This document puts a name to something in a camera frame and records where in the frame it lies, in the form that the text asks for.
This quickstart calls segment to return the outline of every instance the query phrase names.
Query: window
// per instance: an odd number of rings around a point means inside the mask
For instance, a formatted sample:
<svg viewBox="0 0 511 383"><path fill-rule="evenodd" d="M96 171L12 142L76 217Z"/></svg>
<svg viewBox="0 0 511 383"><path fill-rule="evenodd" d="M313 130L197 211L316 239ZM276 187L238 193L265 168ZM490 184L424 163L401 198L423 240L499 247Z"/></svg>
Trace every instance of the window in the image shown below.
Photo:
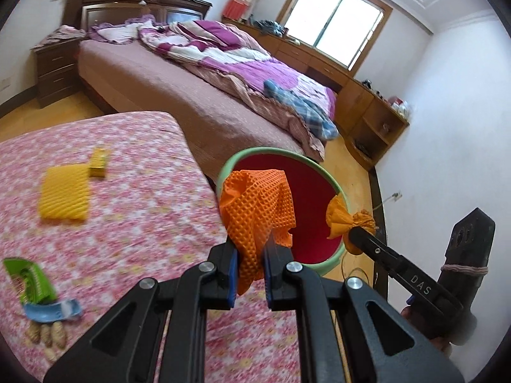
<svg viewBox="0 0 511 383"><path fill-rule="evenodd" d="M379 0L288 0L278 20L354 73L391 10Z"/></svg>

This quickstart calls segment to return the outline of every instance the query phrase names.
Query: bedside table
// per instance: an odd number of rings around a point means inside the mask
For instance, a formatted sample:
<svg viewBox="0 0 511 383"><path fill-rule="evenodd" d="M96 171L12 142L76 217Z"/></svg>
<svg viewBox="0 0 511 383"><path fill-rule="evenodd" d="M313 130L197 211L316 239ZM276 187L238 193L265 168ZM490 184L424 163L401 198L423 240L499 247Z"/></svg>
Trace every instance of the bedside table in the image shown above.
<svg viewBox="0 0 511 383"><path fill-rule="evenodd" d="M68 39L34 49L37 99L43 108L80 90L77 57L83 39Z"/></svg>

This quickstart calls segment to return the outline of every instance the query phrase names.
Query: wooden headboard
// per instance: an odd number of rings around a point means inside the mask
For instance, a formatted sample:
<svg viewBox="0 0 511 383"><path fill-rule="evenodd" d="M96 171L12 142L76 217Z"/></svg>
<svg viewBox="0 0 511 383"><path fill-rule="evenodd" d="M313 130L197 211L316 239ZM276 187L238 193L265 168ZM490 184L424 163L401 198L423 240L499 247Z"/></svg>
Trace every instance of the wooden headboard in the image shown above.
<svg viewBox="0 0 511 383"><path fill-rule="evenodd" d="M66 0L62 24L88 30L95 24L122 24L144 14L170 23L203 19L210 7L202 0Z"/></svg>

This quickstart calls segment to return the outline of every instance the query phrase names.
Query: wooden floor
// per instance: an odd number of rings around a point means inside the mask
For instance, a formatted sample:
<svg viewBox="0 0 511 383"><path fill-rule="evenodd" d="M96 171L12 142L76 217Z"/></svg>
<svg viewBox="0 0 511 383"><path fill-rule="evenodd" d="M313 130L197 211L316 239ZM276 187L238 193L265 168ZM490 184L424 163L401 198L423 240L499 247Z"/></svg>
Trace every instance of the wooden floor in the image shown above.
<svg viewBox="0 0 511 383"><path fill-rule="evenodd" d="M103 113L81 92L43 109L39 108L37 99L33 99L0 118L0 142L27 132L101 115ZM341 137L327 144L323 167L337 180L346 193L352 213L371 209L367 171L349 154ZM341 280L342 271L344 271L346 276L352 273L372 284L372 270L373 262L367 256L346 254L342 270L339 265L327 276Z"/></svg>

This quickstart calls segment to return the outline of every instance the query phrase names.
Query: pink floral tablecloth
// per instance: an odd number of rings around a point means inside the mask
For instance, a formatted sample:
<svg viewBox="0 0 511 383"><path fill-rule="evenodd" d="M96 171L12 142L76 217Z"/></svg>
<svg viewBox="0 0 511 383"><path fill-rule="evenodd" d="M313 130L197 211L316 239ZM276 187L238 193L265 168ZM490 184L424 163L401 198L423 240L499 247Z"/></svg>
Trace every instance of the pink floral tablecloth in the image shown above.
<svg viewBox="0 0 511 383"><path fill-rule="evenodd" d="M87 162L101 145L111 150L108 176L90 179L87 221L42 221L46 169ZM80 301L81 320L65 323L67 347L140 278L175 278L225 238L214 194L166 113L109 115L0 143L0 257L38 263L61 298ZM29 321L3 266L0 318L13 353L42 380L50 364L25 336ZM233 310L209 312L205 358L207 382L298 382L294 316L269 312L259 281Z"/></svg>

